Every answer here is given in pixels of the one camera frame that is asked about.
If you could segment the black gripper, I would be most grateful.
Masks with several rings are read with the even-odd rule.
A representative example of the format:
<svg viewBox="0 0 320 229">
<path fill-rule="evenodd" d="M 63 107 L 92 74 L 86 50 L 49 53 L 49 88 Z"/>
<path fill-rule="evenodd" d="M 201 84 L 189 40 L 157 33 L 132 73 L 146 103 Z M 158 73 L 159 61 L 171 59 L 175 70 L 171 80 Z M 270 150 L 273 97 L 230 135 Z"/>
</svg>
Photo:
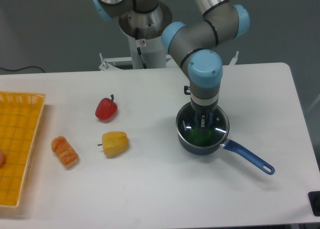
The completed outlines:
<svg viewBox="0 0 320 229">
<path fill-rule="evenodd" d="M 194 102 L 193 100 L 191 100 L 191 107 L 193 108 L 193 110 L 199 114 L 201 114 L 200 117 L 200 127 L 201 128 L 205 128 L 206 127 L 206 115 L 208 115 L 207 117 L 207 123 L 208 124 L 212 124 L 213 123 L 213 111 L 218 107 L 218 101 L 215 101 L 214 103 L 210 104 L 210 105 L 200 105 L 197 104 L 196 102 Z"/>
</svg>

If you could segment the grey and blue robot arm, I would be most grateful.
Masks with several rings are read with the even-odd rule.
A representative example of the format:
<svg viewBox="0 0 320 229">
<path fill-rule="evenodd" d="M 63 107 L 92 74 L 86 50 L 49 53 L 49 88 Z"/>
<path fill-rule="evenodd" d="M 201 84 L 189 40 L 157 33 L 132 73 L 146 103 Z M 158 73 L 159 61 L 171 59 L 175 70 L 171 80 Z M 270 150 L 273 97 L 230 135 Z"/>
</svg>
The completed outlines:
<svg viewBox="0 0 320 229">
<path fill-rule="evenodd" d="M 219 44 L 243 35 L 250 26 L 247 10 L 229 0 L 195 0 L 202 21 L 193 27 L 174 22 L 159 0 L 92 0 L 104 20 L 118 18 L 126 35 L 134 69 L 163 68 L 167 56 L 189 80 L 191 106 L 200 126 L 209 125 L 218 105 L 223 75 Z"/>
</svg>

